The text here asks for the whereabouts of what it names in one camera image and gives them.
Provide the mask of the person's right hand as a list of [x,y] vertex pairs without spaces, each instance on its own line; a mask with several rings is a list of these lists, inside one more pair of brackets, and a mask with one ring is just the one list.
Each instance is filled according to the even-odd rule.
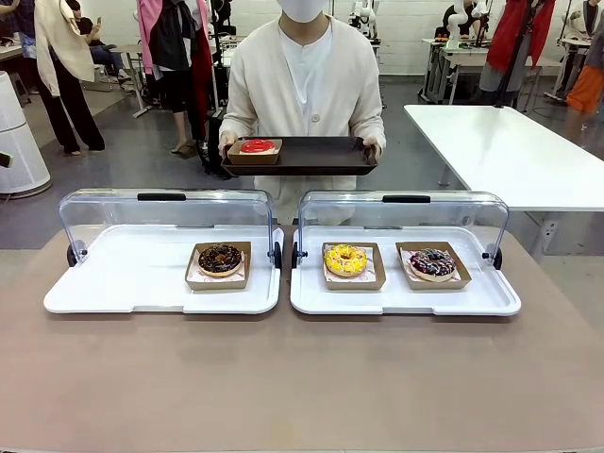
[[227,155],[228,149],[236,141],[238,141],[238,139],[239,139],[238,135],[233,131],[227,130],[227,131],[224,131],[221,133],[221,136],[219,139],[218,150],[219,150],[220,156],[222,158],[224,158]]

